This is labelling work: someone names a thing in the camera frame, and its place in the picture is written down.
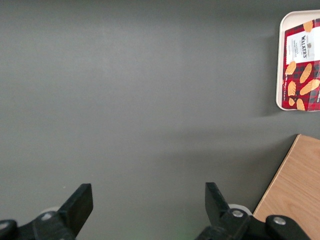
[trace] tartan pattern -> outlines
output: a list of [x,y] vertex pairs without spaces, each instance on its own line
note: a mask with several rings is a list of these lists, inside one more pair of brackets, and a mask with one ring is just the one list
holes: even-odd
[[[320,18],[313,20],[313,27],[320,26]],[[287,37],[293,34],[297,34],[304,31],[303,24],[293,27],[284,34],[284,58],[283,58],[283,85],[282,85],[282,107],[285,109],[297,109],[297,104],[295,103],[293,106],[289,105],[289,98],[292,98],[295,102],[298,99],[301,99],[304,103],[304,108],[306,111],[318,111],[320,110],[320,99],[319,99],[319,91],[320,87],[311,91],[308,94],[303,96],[300,95],[301,89],[307,85],[312,79],[319,79],[320,78],[320,61],[310,61],[310,62],[302,62],[296,64],[296,69],[292,75],[285,75],[286,69],[288,67],[287,62]],[[305,70],[308,64],[312,64],[312,71],[304,83],[300,83],[300,77],[303,71]],[[288,85],[293,81],[296,84],[296,95],[295,96],[288,96]]]

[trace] screw head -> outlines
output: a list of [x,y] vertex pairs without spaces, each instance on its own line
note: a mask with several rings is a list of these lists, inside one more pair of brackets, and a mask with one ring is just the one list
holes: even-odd
[[51,217],[52,217],[51,213],[47,212],[41,217],[41,220],[46,221],[46,220],[50,219]]
[[232,215],[235,216],[236,218],[242,218],[244,216],[243,212],[239,210],[233,210]]
[[286,225],[286,220],[284,220],[282,217],[279,217],[279,216],[276,216],[273,221],[276,223],[276,224],[279,224],[279,225]]
[[5,229],[6,227],[8,227],[9,226],[9,223],[6,221],[6,222],[3,222],[3,223],[1,223],[0,224],[0,230],[3,230],[3,229]]

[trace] walkers crisps packet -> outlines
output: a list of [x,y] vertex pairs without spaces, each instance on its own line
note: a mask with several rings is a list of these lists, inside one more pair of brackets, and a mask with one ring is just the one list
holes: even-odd
[[285,31],[282,107],[320,111],[320,18]]

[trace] gray tabletop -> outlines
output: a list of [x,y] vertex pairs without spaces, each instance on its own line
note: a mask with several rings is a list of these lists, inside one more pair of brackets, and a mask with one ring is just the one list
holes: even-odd
[[253,211],[320,138],[275,103],[280,21],[318,0],[49,2],[0,3],[0,219],[92,183],[79,240],[194,239],[205,182]]

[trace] white plastic tray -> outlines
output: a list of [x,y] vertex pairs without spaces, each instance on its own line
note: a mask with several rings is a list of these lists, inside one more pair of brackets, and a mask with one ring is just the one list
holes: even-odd
[[275,102],[279,108],[284,111],[292,111],[296,109],[285,109],[282,107],[282,80],[284,72],[284,45],[285,45],[285,31],[299,26],[310,20],[320,18],[320,10],[310,11],[292,11],[288,13],[280,23],[279,33],[279,52],[278,52],[278,71]]

